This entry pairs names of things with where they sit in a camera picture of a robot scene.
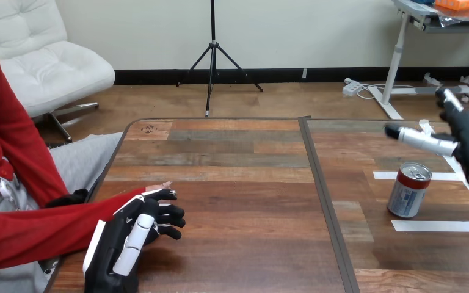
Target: white wall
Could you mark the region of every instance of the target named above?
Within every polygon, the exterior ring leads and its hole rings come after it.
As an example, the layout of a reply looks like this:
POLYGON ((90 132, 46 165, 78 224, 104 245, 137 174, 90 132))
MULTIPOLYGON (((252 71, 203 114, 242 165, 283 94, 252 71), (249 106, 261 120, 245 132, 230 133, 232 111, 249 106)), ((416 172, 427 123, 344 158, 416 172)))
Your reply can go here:
MULTIPOLYGON (((208 0, 57 3, 69 40, 115 69, 189 68, 211 41, 208 0)), ((244 68, 386 67, 401 22, 390 0, 216 0, 216 17, 217 41, 244 68)), ((401 66, 469 66, 469 34, 409 26, 401 66)))

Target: person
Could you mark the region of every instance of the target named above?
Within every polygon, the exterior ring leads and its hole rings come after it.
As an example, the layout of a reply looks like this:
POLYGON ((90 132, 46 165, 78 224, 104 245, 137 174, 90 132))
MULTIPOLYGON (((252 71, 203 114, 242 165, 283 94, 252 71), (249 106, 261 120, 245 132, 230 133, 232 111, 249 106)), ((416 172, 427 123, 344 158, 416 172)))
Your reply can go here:
POLYGON ((0 292, 42 292, 48 280, 38 261, 87 248, 99 219, 110 220, 136 194, 169 186, 45 208, 89 190, 119 139, 90 136, 48 150, 0 68, 0 292))

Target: gray pants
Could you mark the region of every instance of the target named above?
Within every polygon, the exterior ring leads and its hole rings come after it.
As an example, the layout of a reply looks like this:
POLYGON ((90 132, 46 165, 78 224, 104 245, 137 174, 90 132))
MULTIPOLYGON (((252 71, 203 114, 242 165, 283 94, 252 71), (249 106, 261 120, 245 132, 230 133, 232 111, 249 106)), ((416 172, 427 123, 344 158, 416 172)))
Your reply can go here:
MULTIPOLYGON (((70 193, 85 188, 89 190, 109 162, 121 133, 105 136, 88 136, 78 142, 51 150, 51 155, 65 186, 70 193)), ((21 209, 38 208, 24 186, 15 178, 7 181, 21 209)), ((0 212, 13 211, 15 207, 0 194, 0 212)), ((38 262, 0 269, 0 292, 43 292, 48 284, 38 262)))

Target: orange box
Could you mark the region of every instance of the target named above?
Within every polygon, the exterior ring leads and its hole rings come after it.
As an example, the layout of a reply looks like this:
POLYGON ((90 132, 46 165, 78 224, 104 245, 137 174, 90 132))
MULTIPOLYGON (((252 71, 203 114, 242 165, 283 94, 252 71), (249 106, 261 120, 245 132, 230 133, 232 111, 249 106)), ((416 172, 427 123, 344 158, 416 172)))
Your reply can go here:
POLYGON ((452 10, 469 10, 469 0, 435 0, 434 5, 452 10))

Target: power strip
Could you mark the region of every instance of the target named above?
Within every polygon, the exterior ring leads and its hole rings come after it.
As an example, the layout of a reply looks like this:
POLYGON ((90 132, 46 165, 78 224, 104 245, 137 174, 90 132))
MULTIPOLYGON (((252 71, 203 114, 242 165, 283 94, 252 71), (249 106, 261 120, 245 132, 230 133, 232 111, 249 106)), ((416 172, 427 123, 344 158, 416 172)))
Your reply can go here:
POLYGON ((354 96, 357 92, 362 89, 362 84, 358 81, 352 81, 347 86, 343 87, 343 95, 354 96))

